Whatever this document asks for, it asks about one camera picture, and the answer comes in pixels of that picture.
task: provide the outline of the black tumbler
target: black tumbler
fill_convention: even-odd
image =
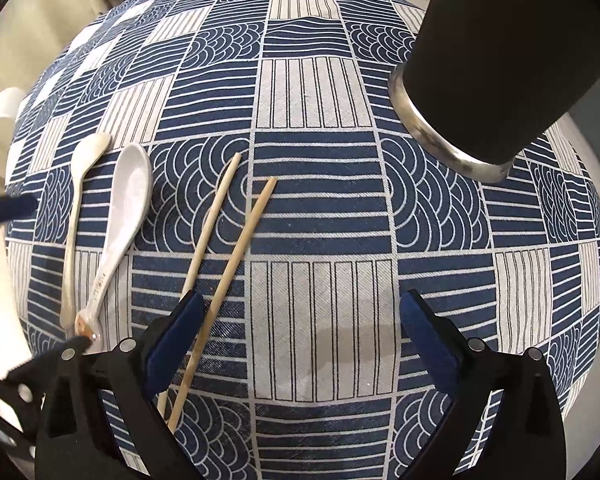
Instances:
[[[599,77],[600,0],[431,0],[390,95],[428,152],[497,182]]]

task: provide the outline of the chopstick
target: chopstick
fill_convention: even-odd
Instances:
[[[211,203],[211,207],[206,214],[206,220],[202,226],[202,232],[200,233],[200,238],[196,244],[196,250],[193,253],[191,263],[189,264],[189,271],[187,272],[187,277],[184,280],[184,286],[182,287],[182,292],[180,293],[180,299],[184,298],[185,294],[187,294],[196,283],[198,271],[200,270],[200,265],[202,264],[202,258],[205,256],[206,246],[209,243],[209,238],[211,238],[211,233],[214,230],[216,220],[218,219],[220,209],[222,208],[222,202],[224,202],[224,197],[226,197],[226,194],[229,191],[229,186],[231,186],[235,172],[240,165],[241,158],[242,156],[240,153],[236,153],[234,155],[234,158],[231,159],[231,162],[226,168],[224,177],[222,177],[222,180],[220,181],[220,186],[218,186],[218,191],[216,191],[214,201]],[[166,390],[158,396],[158,411],[162,417],[164,417],[164,412],[167,409],[168,392],[169,391]]]
[[[242,230],[240,238],[238,238],[238,241],[234,247],[234,251],[231,254],[231,258],[224,268],[224,273],[222,274],[218,288],[216,288],[216,293],[211,301],[211,306],[206,313],[205,320],[200,328],[200,333],[198,334],[196,343],[193,346],[191,357],[187,363],[187,368],[184,372],[184,377],[182,378],[178,395],[176,396],[176,401],[174,402],[173,409],[171,410],[171,416],[169,418],[169,429],[171,430],[171,433],[174,433],[176,430],[176,425],[180,418],[180,414],[182,413],[191,383],[193,382],[193,376],[198,368],[198,363],[202,357],[202,352],[205,349],[206,340],[209,338],[211,328],[216,321],[216,317],[218,316],[218,311],[220,310],[222,302],[226,297],[231,282],[234,280],[235,271],[238,269],[238,265],[240,265],[244,251],[247,249],[247,245],[249,244],[251,237],[253,236],[253,232],[260,221],[260,217],[262,216],[264,208],[267,206],[267,202],[269,202],[269,198],[271,197],[271,193],[273,193],[273,189],[276,187],[277,181],[278,180],[275,177],[270,178],[267,182],[267,185],[262,190],[262,193],[258,197],[255,206],[253,206],[251,214],[247,218],[244,229]]]

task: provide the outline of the beige curtain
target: beige curtain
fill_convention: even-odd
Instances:
[[[110,8],[108,0],[9,0],[0,13],[0,92],[28,90],[43,70],[90,21]],[[0,192],[13,121],[0,120]]]

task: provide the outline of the spoon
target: spoon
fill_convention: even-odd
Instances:
[[[82,181],[111,142],[109,134],[92,134],[78,142],[71,157],[71,178],[74,181],[74,203],[69,215],[69,229],[64,250],[62,268],[62,299],[60,303],[60,326],[68,330],[75,319],[75,234],[78,231],[78,216],[82,202]]]
[[[88,353],[101,352],[100,307],[120,260],[140,229],[151,202],[154,185],[149,157],[139,144],[130,144],[118,156],[113,170],[109,219],[100,265],[87,306],[75,317],[75,333],[91,339]]]

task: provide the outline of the patterned tablecloth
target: patterned tablecloth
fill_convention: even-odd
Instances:
[[[120,149],[144,146],[155,179],[102,312],[108,346],[176,305],[235,152],[243,162],[198,280],[206,295],[245,211],[280,178],[176,432],[206,478],[399,475],[447,402],[400,330],[409,287],[493,349],[538,346],[566,413],[600,341],[600,199],[557,126],[493,186],[423,152],[387,95],[423,15],[404,0],[127,0],[85,28],[31,89],[13,141],[9,192],[40,200],[7,233],[32,350],[64,339],[69,161],[101,131],[114,141],[84,184],[79,308]],[[498,402],[492,394],[461,468],[477,460]]]

